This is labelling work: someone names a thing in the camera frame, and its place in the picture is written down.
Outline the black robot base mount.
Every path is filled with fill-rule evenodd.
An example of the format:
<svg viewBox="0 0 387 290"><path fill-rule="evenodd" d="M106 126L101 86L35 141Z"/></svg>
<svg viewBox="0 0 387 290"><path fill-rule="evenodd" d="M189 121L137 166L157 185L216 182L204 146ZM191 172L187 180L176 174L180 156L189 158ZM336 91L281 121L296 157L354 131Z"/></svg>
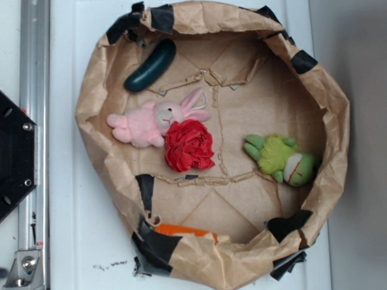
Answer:
<svg viewBox="0 0 387 290"><path fill-rule="evenodd" d="M0 90L0 223L34 189L36 124Z"/></svg>

